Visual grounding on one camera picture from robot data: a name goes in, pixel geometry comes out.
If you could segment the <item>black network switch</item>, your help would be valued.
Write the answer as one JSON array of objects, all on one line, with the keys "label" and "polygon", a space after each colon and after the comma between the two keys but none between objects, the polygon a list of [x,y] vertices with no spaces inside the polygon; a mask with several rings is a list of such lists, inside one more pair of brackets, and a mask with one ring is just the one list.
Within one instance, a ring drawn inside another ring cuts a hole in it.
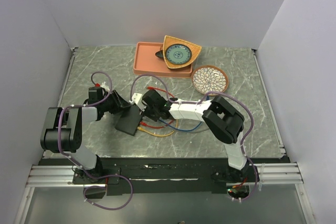
[{"label": "black network switch", "polygon": [[115,125],[115,129],[128,135],[135,136],[142,118],[142,111],[136,105],[132,105],[122,112]]}]

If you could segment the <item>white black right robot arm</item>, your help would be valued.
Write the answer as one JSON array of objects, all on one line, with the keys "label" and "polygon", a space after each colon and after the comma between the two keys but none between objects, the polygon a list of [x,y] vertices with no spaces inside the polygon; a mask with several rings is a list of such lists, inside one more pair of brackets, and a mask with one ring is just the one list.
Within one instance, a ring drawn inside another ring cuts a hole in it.
[{"label": "white black right robot arm", "polygon": [[157,91],[132,97],[134,103],[153,121],[194,120],[205,123],[214,136],[224,144],[230,167],[230,177],[241,181],[248,175],[247,158],[241,149],[244,116],[221,95],[211,100],[185,101],[165,99]]}]

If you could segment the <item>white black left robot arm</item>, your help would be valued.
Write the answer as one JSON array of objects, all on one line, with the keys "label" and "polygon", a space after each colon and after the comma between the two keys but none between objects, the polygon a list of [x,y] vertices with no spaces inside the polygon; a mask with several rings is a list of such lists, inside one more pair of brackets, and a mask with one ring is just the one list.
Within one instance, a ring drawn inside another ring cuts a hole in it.
[{"label": "white black left robot arm", "polygon": [[45,151],[64,155],[79,170],[86,170],[88,180],[98,183],[103,179],[104,170],[100,158],[82,144],[82,124],[99,121],[106,112],[117,114],[130,106],[115,90],[99,85],[90,87],[82,106],[66,111],[62,107],[47,110],[40,145]]}]

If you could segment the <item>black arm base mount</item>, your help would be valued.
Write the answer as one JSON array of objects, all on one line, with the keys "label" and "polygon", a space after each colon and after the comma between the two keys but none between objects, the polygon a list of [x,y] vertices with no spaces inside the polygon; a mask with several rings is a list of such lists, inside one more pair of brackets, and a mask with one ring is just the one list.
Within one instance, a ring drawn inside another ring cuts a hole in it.
[{"label": "black arm base mount", "polygon": [[226,194],[227,184],[259,182],[256,166],[236,170],[227,158],[101,158],[91,172],[94,178],[72,171],[72,182],[88,187],[90,199],[130,192]]}]

